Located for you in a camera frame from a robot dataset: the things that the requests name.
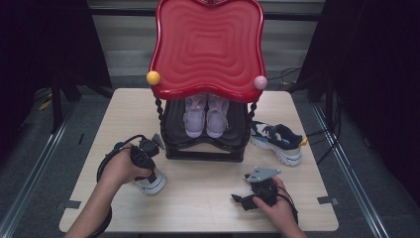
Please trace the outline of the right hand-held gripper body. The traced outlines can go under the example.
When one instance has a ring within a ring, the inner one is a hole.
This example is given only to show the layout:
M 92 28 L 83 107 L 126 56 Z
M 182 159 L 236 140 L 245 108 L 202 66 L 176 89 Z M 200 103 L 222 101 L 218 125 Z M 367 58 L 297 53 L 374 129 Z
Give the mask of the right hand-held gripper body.
M 273 206 L 276 204 L 277 188 L 272 178 L 279 174 L 280 169 L 255 167 L 250 174 L 245 175 L 245 178 L 251 185 L 254 197 L 256 196 L 269 206 Z

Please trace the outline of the metal floor rail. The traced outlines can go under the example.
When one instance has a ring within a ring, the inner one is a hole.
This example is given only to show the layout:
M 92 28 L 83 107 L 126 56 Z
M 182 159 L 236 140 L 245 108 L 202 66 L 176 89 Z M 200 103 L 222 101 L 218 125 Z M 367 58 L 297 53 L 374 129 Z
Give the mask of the metal floor rail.
M 58 126 L 49 132 L 48 139 L 41 147 L 41 151 L 31 170 L 24 178 L 21 178 L 24 183 L 18 189 L 18 193 L 14 201 L 11 203 L 0 221 L 0 238 L 11 238 L 13 236 L 22 215 L 27 209 L 29 201 L 52 158 L 52 154 L 66 130 L 68 120 L 72 116 L 75 107 L 75 103 L 69 104 L 62 121 L 58 122 Z
M 320 106 L 313 106 L 313 111 L 373 236 L 375 238 L 390 238 L 377 210 L 369 199 L 352 164 L 339 143 L 338 137 L 328 130 L 325 113 Z

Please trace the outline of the dark curtain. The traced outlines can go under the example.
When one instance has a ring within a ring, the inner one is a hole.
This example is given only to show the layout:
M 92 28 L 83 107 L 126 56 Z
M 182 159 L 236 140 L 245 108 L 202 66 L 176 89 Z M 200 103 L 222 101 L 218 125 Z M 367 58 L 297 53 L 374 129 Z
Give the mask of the dark curtain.
M 35 93 L 112 85 L 87 0 L 0 0 L 0 160 L 16 145 Z
M 420 206 L 420 0 L 325 0 L 298 82 L 337 90 Z

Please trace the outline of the person's right hand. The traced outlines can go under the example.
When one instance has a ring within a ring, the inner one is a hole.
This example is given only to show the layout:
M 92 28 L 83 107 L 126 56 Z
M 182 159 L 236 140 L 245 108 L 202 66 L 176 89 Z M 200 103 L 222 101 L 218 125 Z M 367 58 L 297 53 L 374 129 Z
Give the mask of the person's right hand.
M 294 227 L 298 225 L 295 222 L 292 207 L 288 202 L 289 196 L 285 190 L 283 181 L 278 177 L 273 177 L 272 179 L 277 186 L 278 196 L 276 198 L 276 204 L 269 206 L 256 196 L 253 198 L 253 200 L 258 208 L 269 217 L 272 224 L 281 232 L 281 230 L 285 229 L 286 227 Z

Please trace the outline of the red and black shoe rack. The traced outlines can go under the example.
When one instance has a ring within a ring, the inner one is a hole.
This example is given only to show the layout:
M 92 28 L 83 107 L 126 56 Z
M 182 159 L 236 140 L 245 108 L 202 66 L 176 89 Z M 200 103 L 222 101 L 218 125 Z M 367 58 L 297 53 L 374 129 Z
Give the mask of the red and black shoe rack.
M 239 163 L 266 87 L 263 8 L 257 0 L 160 0 L 147 81 L 156 98 L 165 153 L 173 160 Z M 219 138 L 188 136 L 185 99 L 212 93 L 229 102 Z

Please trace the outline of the person's left hand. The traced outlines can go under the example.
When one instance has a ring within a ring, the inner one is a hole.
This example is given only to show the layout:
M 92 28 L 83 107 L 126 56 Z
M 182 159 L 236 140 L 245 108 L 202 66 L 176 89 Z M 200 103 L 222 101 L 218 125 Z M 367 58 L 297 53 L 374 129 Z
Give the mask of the person's left hand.
M 152 174 L 150 169 L 143 169 L 135 166 L 131 161 L 131 147 L 128 143 L 114 156 L 105 167 L 98 186 L 105 189 L 118 189 L 135 178 L 147 178 Z

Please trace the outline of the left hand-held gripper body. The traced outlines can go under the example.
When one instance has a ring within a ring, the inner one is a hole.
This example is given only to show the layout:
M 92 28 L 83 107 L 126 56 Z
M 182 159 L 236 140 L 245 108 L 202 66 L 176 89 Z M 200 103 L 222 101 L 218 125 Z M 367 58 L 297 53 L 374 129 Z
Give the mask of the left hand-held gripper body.
M 158 155 L 159 150 L 163 148 L 161 141 L 157 139 L 157 136 L 148 139 L 144 135 L 136 135 L 130 138 L 129 142 L 135 139 L 139 139 L 139 144 L 131 147 L 132 163 L 138 168 L 154 171 L 157 166 L 153 157 Z

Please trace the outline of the purple glitter sandal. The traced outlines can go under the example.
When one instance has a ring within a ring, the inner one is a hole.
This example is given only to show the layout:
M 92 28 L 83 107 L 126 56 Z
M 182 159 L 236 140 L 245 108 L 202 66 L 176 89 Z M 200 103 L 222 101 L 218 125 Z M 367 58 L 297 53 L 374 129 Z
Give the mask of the purple glitter sandal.
M 184 129 L 186 135 L 190 138 L 197 138 L 203 132 L 206 105 L 206 93 L 192 95 L 185 99 Z
M 230 101 L 215 94 L 208 95 L 207 128 L 211 138 L 219 138 L 228 127 L 227 114 Z

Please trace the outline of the navy and white sneaker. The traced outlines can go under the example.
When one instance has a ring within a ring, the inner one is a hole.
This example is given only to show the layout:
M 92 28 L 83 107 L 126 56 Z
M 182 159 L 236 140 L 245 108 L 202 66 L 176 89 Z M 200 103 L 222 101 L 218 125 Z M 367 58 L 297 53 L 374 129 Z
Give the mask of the navy and white sneaker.
M 143 193 L 147 195 L 154 195 L 158 193 L 166 183 L 165 175 L 162 172 L 160 172 L 158 168 L 156 168 L 155 171 L 157 174 L 157 180 L 154 183 L 149 183 L 147 178 L 145 177 L 135 178 L 136 185 Z
M 252 122 L 250 140 L 261 149 L 273 151 L 279 161 L 291 167 L 300 164 L 301 147 L 307 144 L 305 136 L 294 134 L 282 124 L 269 125 L 260 121 Z

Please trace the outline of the black metal stand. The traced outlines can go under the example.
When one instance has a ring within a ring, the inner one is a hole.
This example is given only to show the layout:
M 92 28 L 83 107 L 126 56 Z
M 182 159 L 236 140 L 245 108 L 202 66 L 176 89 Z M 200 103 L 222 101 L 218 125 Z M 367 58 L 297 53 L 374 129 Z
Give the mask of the black metal stand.
M 61 94 L 58 86 L 52 88 L 52 114 L 52 133 L 55 133 L 62 123 Z
M 333 79 L 331 77 L 329 77 L 328 78 L 328 84 L 327 84 L 327 90 L 326 90 L 325 114 L 326 114 L 327 128 L 330 132 L 334 132 L 333 99 L 334 99 Z

